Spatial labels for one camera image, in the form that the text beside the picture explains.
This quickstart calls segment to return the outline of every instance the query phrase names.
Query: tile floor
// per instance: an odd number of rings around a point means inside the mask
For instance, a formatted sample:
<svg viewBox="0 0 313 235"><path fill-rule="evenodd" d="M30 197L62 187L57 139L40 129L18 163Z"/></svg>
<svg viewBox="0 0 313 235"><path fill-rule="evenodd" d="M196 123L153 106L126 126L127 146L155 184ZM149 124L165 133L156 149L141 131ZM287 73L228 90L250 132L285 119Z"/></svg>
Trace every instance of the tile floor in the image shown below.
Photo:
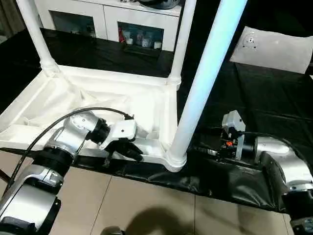
<svg viewBox="0 0 313 235"><path fill-rule="evenodd" d="M10 173L18 159L0 152L0 168ZM1 193L4 188L0 181ZM77 168L66 175L59 198L51 235L101 235L111 225L127 235L293 234L288 215Z"/></svg>

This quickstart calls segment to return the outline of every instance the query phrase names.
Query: glass cabinet door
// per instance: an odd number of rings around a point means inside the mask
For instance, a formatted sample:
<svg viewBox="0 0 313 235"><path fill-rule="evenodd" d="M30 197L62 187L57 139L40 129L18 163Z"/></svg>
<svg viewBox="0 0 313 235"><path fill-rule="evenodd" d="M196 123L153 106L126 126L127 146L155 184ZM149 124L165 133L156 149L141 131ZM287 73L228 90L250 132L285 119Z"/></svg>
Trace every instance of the glass cabinet door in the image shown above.
<svg viewBox="0 0 313 235"><path fill-rule="evenodd" d="M104 6L108 39L174 51L179 17Z"/></svg>
<svg viewBox="0 0 313 235"><path fill-rule="evenodd" d="M44 28L107 39L103 7L75 0L36 0Z"/></svg>

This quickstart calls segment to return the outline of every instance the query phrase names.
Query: wire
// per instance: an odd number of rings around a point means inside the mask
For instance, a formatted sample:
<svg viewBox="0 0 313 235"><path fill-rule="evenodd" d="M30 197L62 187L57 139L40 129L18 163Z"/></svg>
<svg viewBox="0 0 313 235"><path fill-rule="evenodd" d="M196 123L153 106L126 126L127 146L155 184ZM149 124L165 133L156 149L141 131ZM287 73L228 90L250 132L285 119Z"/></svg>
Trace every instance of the wire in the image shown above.
<svg viewBox="0 0 313 235"><path fill-rule="evenodd" d="M3 170L0 170L0 179L8 183L10 181L10 176L8 176Z"/></svg>
<svg viewBox="0 0 313 235"><path fill-rule="evenodd" d="M116 110L116 109L111 109L111 108L104 108L104 107L90 107L90 108L83 108L83 109L79 109L79 110L76 110L76 111L73 111L69 114L66 114L62 117L60 117L59 119L57 119L55 122L53 122L51 125L49 125L44 131L42 131L37 137L36 139L28 146L28 148L26 149L26 151L24 152L24 154L22 155L21 159L19 160L19 162L17 163L13 173L12 173L12 176L5 188L5 191L4 193L6 193L9 188L13 185L14 183L14 180L15 180L15 177L16 175L18 174L26 156L29 154L29 152L31 151L31 149L34 147L34 145L38 142L38 140L40 140L42 138L42 136L44 136L50 129L52 129L56 124L58 124L60 121L72 116L72 115L75 115L75 114L78 114L78 113L82 113L82 112L86 112L86 111L91 111L91 110L105 110L105 111L111 111L111 112L114 112L114 113L118 113L118 114L121 114L125 117L125 119L133 119L132 116L128 115L127 113L124 113L122 111L119 111L119 110Z"/></svg>

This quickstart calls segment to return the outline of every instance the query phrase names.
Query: silver robotic arm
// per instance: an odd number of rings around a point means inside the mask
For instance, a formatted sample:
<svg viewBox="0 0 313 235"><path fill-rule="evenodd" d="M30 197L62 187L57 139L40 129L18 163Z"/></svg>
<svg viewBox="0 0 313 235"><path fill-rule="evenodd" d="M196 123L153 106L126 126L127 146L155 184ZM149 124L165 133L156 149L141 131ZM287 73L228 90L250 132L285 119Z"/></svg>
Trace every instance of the silver robotic arm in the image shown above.
<svg viewBox="0 0 313 235"><path fill-rule="evenodd" d="M92 112L68 117L1 199L0 235L49 234L61 206L56 195L85 140L126 157L135 151L140 161L142 152L131 143L135 134L134 119L108 126Z"/></svg>
<svg viewBox="0 0 313 235"><path fill-rule="evenodd" d="M246 132L237 111L224 115L222 127L221 147L214 151L215 158L266 166L281 192L294 233L313 234L313 176L301 154L283 138Z"/></svg>

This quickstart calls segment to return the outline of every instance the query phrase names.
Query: white fabric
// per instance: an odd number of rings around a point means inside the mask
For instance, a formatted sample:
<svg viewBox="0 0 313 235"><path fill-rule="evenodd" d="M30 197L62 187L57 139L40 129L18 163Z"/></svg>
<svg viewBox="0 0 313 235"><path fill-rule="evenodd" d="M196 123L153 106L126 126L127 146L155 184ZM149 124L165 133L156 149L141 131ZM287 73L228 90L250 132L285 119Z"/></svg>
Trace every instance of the white fabric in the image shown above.
<svg viewBox="0 0 313 235"><path fill-rule="evenodd" d="M64 77L51 79L44 90L17 121L18 124L45 128L57 118L80 107L107 107L134 115L138 125L137 136L157 139L158 104L161 104L162 92L151 89L134 95L121 95L106 92L88 92L72 84ZM93 111L108 124L123 120L123 116L109 111Z"/></svg>
<svg viewBox="0 0 313 235"><path fill-rule="evenodd" d="M312 50L313 36L292 37L245 27L230 61L305 73Z"/></svg>

